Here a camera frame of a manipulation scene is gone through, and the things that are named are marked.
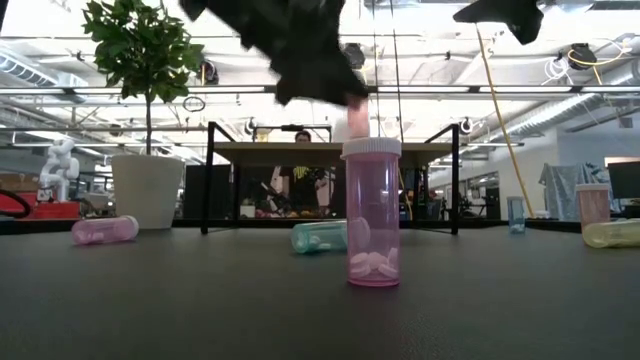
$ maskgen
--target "white robot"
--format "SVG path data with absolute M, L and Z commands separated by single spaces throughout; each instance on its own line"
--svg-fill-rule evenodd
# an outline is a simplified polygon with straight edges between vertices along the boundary
M 77 179 L 80 174 L 78 159 L 71 157 L 73 140 L 55 140 L 48 150 L 47 163 L 40 172 L 40 190 L 38 201 L 51 201 L 53 189 L 58 188 L 58 202 L 65 202 L 69 195 L 69 180 Z M 51 171 L 58 168 L 55 174 Z

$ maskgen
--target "black t-shirt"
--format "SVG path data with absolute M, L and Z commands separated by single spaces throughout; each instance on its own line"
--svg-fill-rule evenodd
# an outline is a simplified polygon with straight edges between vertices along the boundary
M 282 167 L 280 169 L 280 176 L 289 177 L 289 198 L 294 208 L 318 207 L 316 181 L 320 171 L 322 169 L 305 166 Z

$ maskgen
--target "tree trunk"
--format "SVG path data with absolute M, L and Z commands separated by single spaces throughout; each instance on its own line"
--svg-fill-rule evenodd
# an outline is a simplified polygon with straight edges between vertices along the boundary
M 144 94 L 147 103 L 147 155 L 151 155 L 151 92 Z

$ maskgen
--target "pill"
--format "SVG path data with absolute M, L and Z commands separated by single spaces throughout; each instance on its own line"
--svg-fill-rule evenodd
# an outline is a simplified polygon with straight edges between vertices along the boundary
M 356 254 L 351 258 L 351 260 L 349 260 L 349 262 L 351 263 L 351 266 L 353 267 L 361 267 L 363 265 L 367 265 L 368 261 L 369 261 L 369 254 L 367 253 Z
M 369 246 L 371 230 L 369 229 L 369 223 L 367 220 L 359 217 L 349 221 L 349 238 L 355 239 L 356 243 L 361 248 Z
M 364 266 L 361 266 L 361 267 L 353 267 L 353 268 L 351 268 L 351 270 L 349 270 L 349 273 L 351 274 L 351 277 L 363 278 L 363 277 L 371 274 L 371 268 L 369 268 L 369 266 L 367 266 L 365 264 Z
M 389 259 L 389 265 L 398 267 L 398 248 L 391 248 L 387 259 Z
M 380 265 L 387 264 L 387 258 L 377 252 L 369 253 L 369 267 L 371 270 L 378 270 Z
M 392 268 L 389 265 L 385 265 L 385 264 L 380 265 L 380 267 L 378 268 L 378 271 L 382 275 L 384 275 L 384 276 L 386 276 L 388 278 L 392 278 L 392 279 L 397 279 L 398 278 L 398 270 Z

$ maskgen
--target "pink pill bottle lying on side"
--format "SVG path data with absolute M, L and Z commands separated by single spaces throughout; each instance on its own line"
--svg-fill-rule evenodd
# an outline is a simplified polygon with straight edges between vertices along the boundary
M 80 220 L 71 228 L 77 245 L 96 245 L 131 241 L 138 235 L 138 221 L 133 216 Z
M 348 281 L 369 287 L 400 283 L 398 159 L 400 141 L 361 138 L 344 143 L 347 166 Z

